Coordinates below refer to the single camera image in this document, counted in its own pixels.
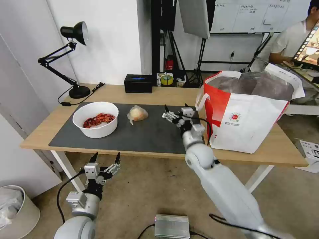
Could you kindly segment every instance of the robotic hand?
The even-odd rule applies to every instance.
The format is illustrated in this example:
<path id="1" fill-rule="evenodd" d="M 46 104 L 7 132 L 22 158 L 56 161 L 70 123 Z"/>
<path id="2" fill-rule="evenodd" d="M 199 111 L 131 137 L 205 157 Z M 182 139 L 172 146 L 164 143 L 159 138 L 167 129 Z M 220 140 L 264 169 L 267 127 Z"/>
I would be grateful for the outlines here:
<path id="1" fill-rule="evenodd" d="M 162 117 L 180 128 L 186 150 L 185 161 L 200 178 L 203 189 L 225 218 L 219 219 L 225 220 L 225 224 L 250 229 L 242 230 L 248 239 L 293 239 L 291 235 L 265 224 L 253 195 L 228 167 L 216 159 L 213 150 L 204 144 L 202 137 L 205 127 L 193 124 L 191 118 L 194 114 L 190 107 L 182 108 L 175 114 L 165 106 Z"/>
<path id="2" fill-rule="evenodd" d="M 112 178 L 120 167 L 120 153 L 110 167 L 100 167 L 96 163 L 98 153 L 81 169 L 87 177 L 87 188 L 83 192 L 70 192 L 66 201 L 72 207 L 74 217 L 67 220 L 56 232 L 54 239 L 93 239 L 95 220 L 102 199 L 102 186 Z"/>

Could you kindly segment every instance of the wooden table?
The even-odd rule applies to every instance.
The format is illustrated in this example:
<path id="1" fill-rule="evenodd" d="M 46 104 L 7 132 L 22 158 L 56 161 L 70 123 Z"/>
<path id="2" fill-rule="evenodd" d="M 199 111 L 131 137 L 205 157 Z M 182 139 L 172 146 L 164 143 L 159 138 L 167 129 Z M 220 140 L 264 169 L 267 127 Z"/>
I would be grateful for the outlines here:
<path id="1" fill-rule="evenodd" d="M 289 72 L 294 73 L 295 75 L 299 76 L 301 80 L 306 81 L 311 84 L 311 86 L 318 91 L 319 95 L 319 84 L 313 83 L 313 77 L 307 73 L 307 70 L 302 70 L 301 66 L 297 67 L 294 66 L 286 61 L 283 62 L 284 66 L 291 67 Z M 292 115 L 316 115 L 319 116 L 319 106 L 318 105 L 293 105 L 290 104 L 286 114 Z"/>
<path id="2" fill-rule="evenodd" d="M 95 87 L 95 85 L 93 84 L 83 85 L 89 87 L 90 89 L 93 89 Z M 184 106 L 184 104 L 186 103 L 190 106 L 194 106 L 197 93 L 198 89 L 153 87 L 152 94 L 136 94 L 125 93 L 124 86 L 122 85 L 105 85 L 97 90 L 86 101 L 108 101 L 112 103 L 137 105 L 167 104 L 173 106 Z M 80 100 L 70 99 L 69 97 L 67 97 L 65 101 L 76 103 Z M 64 153 L 65 151 L 82 153 L 99 152 L 100 154 L 118 153 L 118 151 L 114 150 L 49 146 L 49 143 L 51 142 L 53 137 L 61 129 L 61 127 L 72 115 L 76 108 L 77 106 L 58 106 L 57 109 L 54 110 L 21 144 L 22 148 L 50 150 L 69 178 L 73 177 L 76 172 L 72 167 L 70 161 L 66 157 Z M 203 116 L 204 112 L 201 111 L 199 112 L 199 114 L 200 116 Z M 214 149 L 214 154 L 222 163 L 236 162 L 260 165 L 246 184 L 247 188 L 251 192 L 269 173 L 274 165 L 290 167 L 306 167 L 308 165 L 305 159 L 300 155 L 299 151 L 295 148 L 295 146 L 277 124 L 274 125 L 269 135 L 266 137 L 264 142 L 254 154 L 218 149 Z M 184 160 L 183 154 L 121 151 L 121 155 Z M 73 180 L 72 183 L 78 191 L 82 191 L 84 189 L 84 186 L 79 179 Z"/>

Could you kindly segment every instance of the red fire extinguisher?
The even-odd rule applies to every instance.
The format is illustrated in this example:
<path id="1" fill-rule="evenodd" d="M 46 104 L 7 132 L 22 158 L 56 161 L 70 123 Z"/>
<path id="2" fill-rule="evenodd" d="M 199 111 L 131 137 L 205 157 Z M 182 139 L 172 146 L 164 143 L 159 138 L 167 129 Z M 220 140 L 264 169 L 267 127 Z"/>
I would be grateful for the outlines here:
<path id="1" fill-rule="evenodd" d="M 173 56 L 168 55 L 165 63 L 165 70 L 172 70 L 174 66 Z"/>

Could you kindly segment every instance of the trash can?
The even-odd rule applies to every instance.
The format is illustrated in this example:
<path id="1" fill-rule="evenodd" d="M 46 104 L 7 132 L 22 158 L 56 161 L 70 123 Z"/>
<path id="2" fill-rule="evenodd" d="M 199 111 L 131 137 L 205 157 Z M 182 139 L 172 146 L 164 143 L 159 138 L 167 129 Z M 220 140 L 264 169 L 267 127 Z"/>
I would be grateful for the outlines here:
<path id="1" fill-rule="evenodd" d="M 8 224 L 0 229 L 0 238 L 20 239 L 29 234 L 37 225 L 40 219 L 40 210 L 33 204 L 22 187 L 9 185 L 2 188 L 21 191 L 23 203 L 17 215 L 12 219 L 12 224 Z"/>

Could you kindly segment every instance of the person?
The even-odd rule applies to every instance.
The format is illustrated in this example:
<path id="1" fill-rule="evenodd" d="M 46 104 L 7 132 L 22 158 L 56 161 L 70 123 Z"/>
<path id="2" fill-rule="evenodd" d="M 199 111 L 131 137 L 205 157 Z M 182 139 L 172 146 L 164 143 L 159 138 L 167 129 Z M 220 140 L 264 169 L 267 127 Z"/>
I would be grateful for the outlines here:
<path id="1" fill-rule="evenodd" d="M 319 21 L 319 0 L 311 0 L 308 17 L 302 22 L 281 32 L 273 43 L 269 62 L 281 64 L 283 61 L 291 62 L 312 28 Z"/>

